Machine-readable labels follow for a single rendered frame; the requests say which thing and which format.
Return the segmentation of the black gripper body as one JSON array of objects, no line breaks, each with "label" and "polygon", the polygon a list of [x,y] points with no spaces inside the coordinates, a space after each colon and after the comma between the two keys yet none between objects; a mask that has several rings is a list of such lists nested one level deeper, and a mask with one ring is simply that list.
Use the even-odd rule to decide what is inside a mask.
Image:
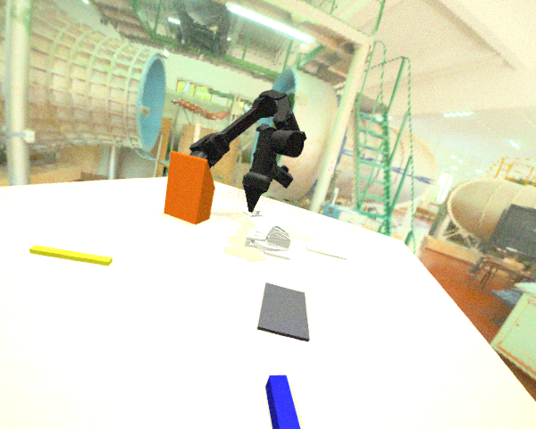
[{"label": "black gripper body", "polygon": [[253,154],[253,163],[249,172],[243,176],[243,184],[258,189],[269,189],[271,179],[270,171],[276,160],[276,154],[256,149]]}]

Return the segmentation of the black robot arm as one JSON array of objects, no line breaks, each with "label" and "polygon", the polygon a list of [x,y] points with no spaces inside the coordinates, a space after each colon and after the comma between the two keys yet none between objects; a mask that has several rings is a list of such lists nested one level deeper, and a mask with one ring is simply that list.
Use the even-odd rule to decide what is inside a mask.
[{"label": "black robot arm", "polygon": [[[276,103],[278,101],[278,104]],[[216,165],[230,151],[230,143],[252,124],[261,118],[273,116],[277,130],[269,124],[262,123],[255,130],[259,131],[257,149],[292,158],[301,156],[306,134],[298,127],[297,120],[291,109],[289,96],[275,89],[260,93],[252,108],[241,115],[223,131],[206,135],[192,144],[190,156],[204,158],[209,168]],[[275,179],[284,188],[294,180],[286,165],[279,166],[275,160],[269,174],[271,181]]]}]

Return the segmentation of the yellow flat bar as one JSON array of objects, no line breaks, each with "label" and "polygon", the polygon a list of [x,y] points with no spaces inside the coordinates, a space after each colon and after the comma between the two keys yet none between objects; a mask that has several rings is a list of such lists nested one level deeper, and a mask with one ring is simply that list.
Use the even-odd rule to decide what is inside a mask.
[{"label": "yellow flat bar", "polygon": [[76,252],[58,248],[47,248],[39,245],[29,249],[30,254],[46,257],[59,257],[65,260],[86,262],[93,265],[110,265],[113,262],[112,257],[103,257],[90,255],[83,252]]}]

